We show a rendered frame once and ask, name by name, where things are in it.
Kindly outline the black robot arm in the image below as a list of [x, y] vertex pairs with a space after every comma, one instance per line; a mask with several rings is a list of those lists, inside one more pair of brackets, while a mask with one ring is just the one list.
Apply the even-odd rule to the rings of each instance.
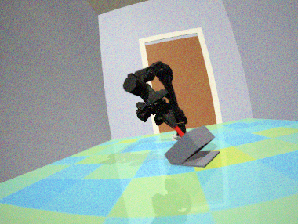
[[[154, 75], [155, 74], [155, 75]], [[155, 76], [159, 79], [159, 81], [165, 86], [165, 89], [169, 92], [169, 103], [171, 103], [174, 117], [176, 119], [177, 127], [183, 133], [187, 132], [185, 128], [185, 124], [187, 123], [186, 116], [183, 111], [179, 108], [176, 93], [172, 86], [173, 72], [169, 65], [162, 63], [162, 61], [158, 61], [153, 63], [147, 68], [142, 68], [133, 73], [128, 74], [126, 78], [123, 88], [125, 91], [132, 93], [133, 95], [140, 96], [142, 100], [144, 100], [144, 96], [154, 89], [147, 83], [148, 81], [153, 81]], [[145, 83], [146, 82], [146, 83]], [[147, 99], [146, 103], [138, 102], [136, 104], [138, 110], [136, 110], [137, 117], [146, 122], [147, 119], [151, 116], [151, 104], [150, 100]], [[181, 123], [183, 122], [183, 123]]]

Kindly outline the red peg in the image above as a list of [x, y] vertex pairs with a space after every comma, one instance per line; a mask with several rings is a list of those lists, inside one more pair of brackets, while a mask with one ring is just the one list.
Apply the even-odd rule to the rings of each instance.
[[174, 129], [176, 130], [177, 134], [180, 135], [180, 137], [184, 134], [178, 127], [175, 127]]

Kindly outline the grey flat panel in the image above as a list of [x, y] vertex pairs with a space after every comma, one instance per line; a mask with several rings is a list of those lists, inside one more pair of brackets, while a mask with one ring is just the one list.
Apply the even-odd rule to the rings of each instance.
[[199, 151], [214, 139], [205, 125], [185, 132], [164, 154], [171, 165], [205, 168], [219, 151]]

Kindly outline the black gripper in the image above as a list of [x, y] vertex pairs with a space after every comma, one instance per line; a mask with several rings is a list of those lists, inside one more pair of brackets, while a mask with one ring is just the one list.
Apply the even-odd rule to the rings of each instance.
[[166, 89], [161, 89], [159, 91], [149, 91], [144, 96], [144, 102], [146, 100], [150, 100], [151, 104], [151, 111], [152, 114], [156, 114], [154, 116], [154, 122], [157, 126], [161, 125], [162, 123], [166, 123], [171, 128], [177, 127], [176, 119], [174, 117], [173, 109], [171, 103], [167, 103], [166, 99], [169, 98], [169, 92]]

